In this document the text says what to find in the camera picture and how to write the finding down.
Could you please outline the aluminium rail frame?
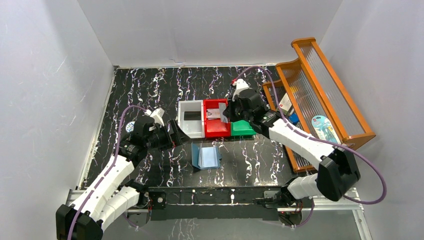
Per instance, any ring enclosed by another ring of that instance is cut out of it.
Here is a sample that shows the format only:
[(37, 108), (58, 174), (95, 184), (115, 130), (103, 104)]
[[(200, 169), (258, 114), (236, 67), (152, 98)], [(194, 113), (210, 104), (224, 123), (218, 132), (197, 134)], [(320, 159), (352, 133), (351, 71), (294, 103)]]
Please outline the aluminium rail frame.
[[(312, 211), (347, 211), (352, 210), (356, 218), (359, 217), (359, 211), (363, 209), (361, 204), (356, 201), (350, 201), (341, 198), (339, 201), (331, 201), (323, 196), (305, 197), (295, 202), (300, 203), (300, 209), (297, 212), (282, 212), (279, 219), (285, 226), (294, 228), (301, 225), (308, 218), (306, 212)], [(136, 205), (129, 208), (121, 216), (129, 217), (132, 215), (145, 215), (146, 222), (159, 221), (153, 220), (153, 202), (149, 206)]]

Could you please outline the small red white box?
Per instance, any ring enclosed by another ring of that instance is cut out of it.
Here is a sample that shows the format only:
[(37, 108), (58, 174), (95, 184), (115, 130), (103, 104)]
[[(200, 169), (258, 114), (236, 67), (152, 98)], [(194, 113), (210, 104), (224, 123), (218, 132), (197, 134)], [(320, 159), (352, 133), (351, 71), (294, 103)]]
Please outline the small red white box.
[(285, 115), (290, 113), (293, 105), (287, 93), (285, 93), (284, 96), (281, 98), (278, 103), (278, 106)]

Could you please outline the white credit card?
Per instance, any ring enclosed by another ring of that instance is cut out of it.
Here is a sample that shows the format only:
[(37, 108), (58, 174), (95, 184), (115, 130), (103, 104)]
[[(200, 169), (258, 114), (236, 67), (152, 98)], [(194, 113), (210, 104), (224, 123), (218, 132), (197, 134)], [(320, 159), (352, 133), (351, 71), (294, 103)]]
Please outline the white credit card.
[(226, 109), (227, 109), (227, 104), (225, 102), (219, 102), (218, 103), (218, 109), (219, 109), (220, 121), (222, 123), (227, 124), (229, 122), (228, 117), (225, 115)]

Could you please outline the blue blister pack toy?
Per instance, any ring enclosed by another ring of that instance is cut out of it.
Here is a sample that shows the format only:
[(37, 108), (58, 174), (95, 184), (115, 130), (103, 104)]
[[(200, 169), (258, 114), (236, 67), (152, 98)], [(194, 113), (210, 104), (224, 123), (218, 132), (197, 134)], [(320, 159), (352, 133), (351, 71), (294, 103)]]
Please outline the blue blister pack toy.
[(323, 115), (316, 115), (311, 120), (312, 127), (321, 140), (340, 144), (340, 139), (330, 120)]

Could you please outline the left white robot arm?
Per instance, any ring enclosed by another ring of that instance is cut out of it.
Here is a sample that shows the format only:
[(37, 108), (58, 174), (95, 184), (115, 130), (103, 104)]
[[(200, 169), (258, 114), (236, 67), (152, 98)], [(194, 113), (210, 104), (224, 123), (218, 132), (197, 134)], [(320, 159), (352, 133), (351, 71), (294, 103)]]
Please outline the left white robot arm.
[(165, 151), (183, 145), (190, 137), (172, 119), (164, 123), (163, 110), (147, 111), (137, 118), (131, 131), (121, 135), (115, 153), (93, 183), (70, 205), (55, 213), (58, 240), (100, 240), (105, 230), (131, 207), (151, 205), (147, 187), (134, 180), (120, 186), (150, 150)]

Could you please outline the blue round tape tin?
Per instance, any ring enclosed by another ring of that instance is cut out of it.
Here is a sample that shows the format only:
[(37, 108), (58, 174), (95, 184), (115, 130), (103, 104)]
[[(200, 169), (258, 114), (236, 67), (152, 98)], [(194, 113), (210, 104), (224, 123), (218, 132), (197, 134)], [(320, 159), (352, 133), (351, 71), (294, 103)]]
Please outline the blue round tape tin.
[(135, 121), (130, 121), (125, 125), (125, 130), (127, 133), (130, 133), (134, 130)]

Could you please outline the black card in white bin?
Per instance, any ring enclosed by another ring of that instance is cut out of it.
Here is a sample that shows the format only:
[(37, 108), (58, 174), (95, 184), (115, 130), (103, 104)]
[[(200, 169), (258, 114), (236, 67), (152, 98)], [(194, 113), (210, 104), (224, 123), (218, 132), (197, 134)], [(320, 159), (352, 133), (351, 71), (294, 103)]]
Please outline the black card in white bin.
[(202, 113), (200, 111), (185, 111), (183, 120), (184, 121), (201, 121)]

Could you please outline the blue card holder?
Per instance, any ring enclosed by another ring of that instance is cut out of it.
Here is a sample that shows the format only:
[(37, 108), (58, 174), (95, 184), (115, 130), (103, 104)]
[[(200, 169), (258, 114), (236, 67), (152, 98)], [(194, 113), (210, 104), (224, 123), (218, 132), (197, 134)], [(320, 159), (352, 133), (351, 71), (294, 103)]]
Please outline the blue card holder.
[(222, 155), (217, 146), (200, 147), (191, 144), (191, 163), (199, 170), (218, 169), (221, 167)]

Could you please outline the white plastic bin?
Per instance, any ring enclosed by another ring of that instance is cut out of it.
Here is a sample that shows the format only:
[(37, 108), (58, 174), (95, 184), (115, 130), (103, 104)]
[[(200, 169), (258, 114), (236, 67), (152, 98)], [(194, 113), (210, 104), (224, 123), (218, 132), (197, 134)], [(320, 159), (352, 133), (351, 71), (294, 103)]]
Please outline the white plastic bin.
[(178, 102), (178, 125), (191, 139), (205, 138), (204, 120), (203, 100), (184, 100)]

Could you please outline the small blue object on shelf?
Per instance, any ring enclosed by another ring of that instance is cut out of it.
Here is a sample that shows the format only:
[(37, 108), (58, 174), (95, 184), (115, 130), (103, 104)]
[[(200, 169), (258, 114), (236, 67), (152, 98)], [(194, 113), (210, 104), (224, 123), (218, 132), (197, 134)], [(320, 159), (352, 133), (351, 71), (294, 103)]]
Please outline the small blue object on shelf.
[(289, 116), (288, 120), (293, 124), (293, 125), (297, 125), (300, 120), (299, 117), (296, 113), (293, 113)]

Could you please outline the green plastic bin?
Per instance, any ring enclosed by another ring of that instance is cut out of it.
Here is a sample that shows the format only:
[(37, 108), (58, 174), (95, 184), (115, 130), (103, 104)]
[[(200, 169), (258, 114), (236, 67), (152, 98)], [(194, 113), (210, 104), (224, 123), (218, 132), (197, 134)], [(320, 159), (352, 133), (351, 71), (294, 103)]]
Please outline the green plastic bin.
[(231, 122), (230, 135), (232, 137), (237, 136), (254, 136), (257, 133), (253, 130), (251, 125), (245, 120), (239, 120)]

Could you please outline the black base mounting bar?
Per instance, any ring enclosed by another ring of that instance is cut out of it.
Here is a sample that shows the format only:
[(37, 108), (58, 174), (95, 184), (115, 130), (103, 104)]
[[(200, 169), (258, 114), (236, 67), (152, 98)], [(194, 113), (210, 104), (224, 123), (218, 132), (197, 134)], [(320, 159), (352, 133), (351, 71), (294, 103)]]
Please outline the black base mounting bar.
[(279, 220), (297, 212), (299, 202), (284, 204), (278, 186), (150, 187), (154, 221), (174, 219)]

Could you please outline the red plastic bin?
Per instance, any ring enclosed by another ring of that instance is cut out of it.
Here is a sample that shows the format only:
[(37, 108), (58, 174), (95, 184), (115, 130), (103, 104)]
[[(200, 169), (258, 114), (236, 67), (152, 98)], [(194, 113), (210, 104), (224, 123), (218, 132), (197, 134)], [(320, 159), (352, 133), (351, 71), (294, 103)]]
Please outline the red plastic bin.
[[(226, 138), (231, 136), (231, 124), (221, 121), (219, 104), (224, 104), (225, 109), (228, 105), (228, 100), (225, 98), (203, 100), (205, 138)], [(209, 116), (208, 110), (216, 112), (216, 117)]]

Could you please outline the orange wooden shelf rack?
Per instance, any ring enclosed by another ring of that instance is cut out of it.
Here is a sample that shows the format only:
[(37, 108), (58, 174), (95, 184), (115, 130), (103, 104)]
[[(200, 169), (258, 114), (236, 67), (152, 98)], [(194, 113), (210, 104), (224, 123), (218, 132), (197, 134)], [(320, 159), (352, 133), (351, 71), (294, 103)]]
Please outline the orange wooden shelf rack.
[(357, 150), (376, 134), (368, 125), (334, 68), (313, 37), (295, 39), (291, 46), (297, 54), (293, 61), (275, 66), (278, 79), (262, 84), (263, 93), (272, 110), (279, 108), (285, 93), (292, 103), (286, 116), (296, 113), (298, 128), (319, 138), (311, 120), (314, 116), (327, 117), (340, 144)]

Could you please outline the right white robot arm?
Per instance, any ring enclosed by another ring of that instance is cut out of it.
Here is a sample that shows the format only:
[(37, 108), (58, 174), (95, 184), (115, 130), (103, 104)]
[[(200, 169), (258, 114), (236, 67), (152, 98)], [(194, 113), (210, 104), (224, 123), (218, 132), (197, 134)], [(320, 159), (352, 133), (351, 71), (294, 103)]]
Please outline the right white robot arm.
[(257, 134), (288, 147), (317, 170), (281, 187), (279, 197), (286, 206), (295, 207), (301, 199), (313, 196), (337, 202), (359, 181), (361, 175), (353, 153), (323, 143), (294, 126), (279, 112), (269, 109), (243, 79), (233, 80), (231, 87), (234, 93), (223, 111), (228, 120), (248, 122)]

